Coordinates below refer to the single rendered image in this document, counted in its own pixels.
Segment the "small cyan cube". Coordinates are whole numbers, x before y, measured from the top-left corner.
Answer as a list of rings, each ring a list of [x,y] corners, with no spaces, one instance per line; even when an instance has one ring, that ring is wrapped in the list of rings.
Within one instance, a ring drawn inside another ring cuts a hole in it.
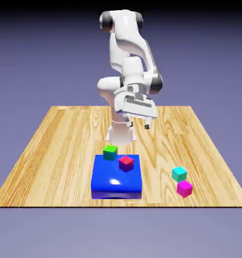
[[[177,183],[180,183],[187,179],[187,171],[183,167],[179,166],[172,170],[171,176]]]

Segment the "small red cube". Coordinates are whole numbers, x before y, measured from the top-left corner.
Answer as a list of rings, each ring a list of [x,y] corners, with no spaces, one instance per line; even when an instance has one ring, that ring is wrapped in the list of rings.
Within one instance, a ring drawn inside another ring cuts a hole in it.
[[[118,160],[119,169],[128,172],[134,168],[134,159],[129,156],[123,156]]]

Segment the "small green cube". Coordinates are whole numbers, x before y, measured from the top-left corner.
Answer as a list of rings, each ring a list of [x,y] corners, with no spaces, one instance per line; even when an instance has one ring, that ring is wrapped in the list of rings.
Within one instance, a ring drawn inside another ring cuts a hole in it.
[[[117,158],[117,146],[107,145],[103,149],[103,158],[105,160],[113,161]]]

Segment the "small magenta cube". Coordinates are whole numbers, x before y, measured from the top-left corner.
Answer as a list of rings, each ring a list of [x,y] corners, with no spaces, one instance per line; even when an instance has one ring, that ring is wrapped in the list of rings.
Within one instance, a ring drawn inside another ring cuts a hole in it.
[[[193,186],[186,180],[177,184],[176,192],[183,198],[186,198],[192,194]]]

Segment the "large blue box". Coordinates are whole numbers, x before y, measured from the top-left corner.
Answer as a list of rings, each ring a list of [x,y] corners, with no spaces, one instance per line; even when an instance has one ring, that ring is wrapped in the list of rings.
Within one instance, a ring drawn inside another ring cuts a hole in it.
[[[134,159],[134,168],[128,172],[119,169],[118,160],[123,156]],[[142,176],[139,155],[117,155],[113,161],[97,154],[91,179],[92,199],[141,199]]]

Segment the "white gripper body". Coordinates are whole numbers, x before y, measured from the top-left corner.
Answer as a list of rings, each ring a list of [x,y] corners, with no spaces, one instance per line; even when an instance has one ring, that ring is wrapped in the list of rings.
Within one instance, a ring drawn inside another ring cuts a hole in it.
[[[157,109],[154,101],[145,94],[124,90],[114,92],[114,110],[129,116],[156,119]]]

